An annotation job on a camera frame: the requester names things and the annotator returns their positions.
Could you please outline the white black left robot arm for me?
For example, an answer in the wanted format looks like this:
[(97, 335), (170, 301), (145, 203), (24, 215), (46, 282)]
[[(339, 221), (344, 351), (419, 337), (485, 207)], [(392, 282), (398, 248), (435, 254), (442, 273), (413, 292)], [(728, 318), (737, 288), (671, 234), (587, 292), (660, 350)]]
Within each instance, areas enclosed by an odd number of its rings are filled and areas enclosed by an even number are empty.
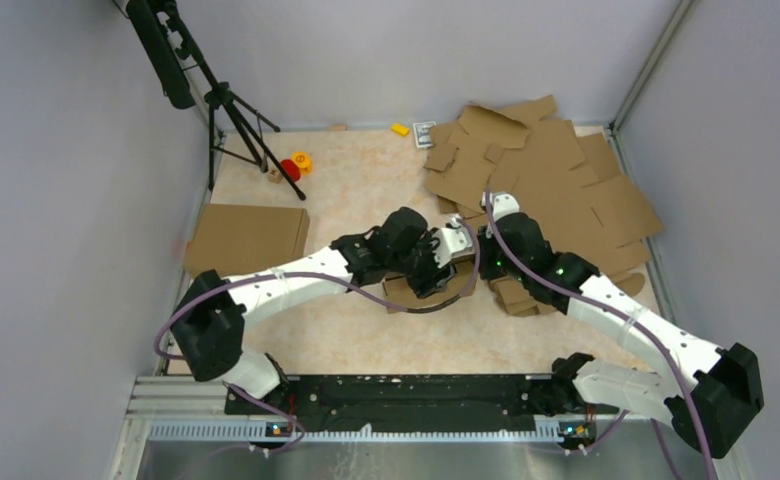
[(289, 263), (247, 275), (198, 275), (169, 331), (195, 381), (241, 389), (258, 410), (274, 413), (286, 401), (285, 375), (270, 355), (244, 346), (249, 328), (317, 298), (363, 294), (389, 274), (401, 275), (417, 297), (427, 298), (448, 286), (456, 259), (477, 251), (475, 233), (460, 217), (436, 228), (401, 207), (382, 225)]

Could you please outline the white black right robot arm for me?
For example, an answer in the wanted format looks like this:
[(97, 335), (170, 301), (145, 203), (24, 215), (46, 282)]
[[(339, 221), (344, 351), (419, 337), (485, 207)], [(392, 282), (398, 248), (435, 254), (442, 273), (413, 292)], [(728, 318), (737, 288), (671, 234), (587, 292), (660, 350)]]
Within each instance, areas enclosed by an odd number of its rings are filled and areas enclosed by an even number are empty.
[(636, 301), (594, 265), (555, 252), (517, 206), (494, 204), (480, 231), (481, 274), (519, 281), (538, 303), (580, 320), (640, 358), (633, 372), (589, 354), (557, 360), (555, 404), (578, 412), (606, 404), (671, 426), (693, 449), (722, 459), (764, 407), (757, 355), (696, 337)]

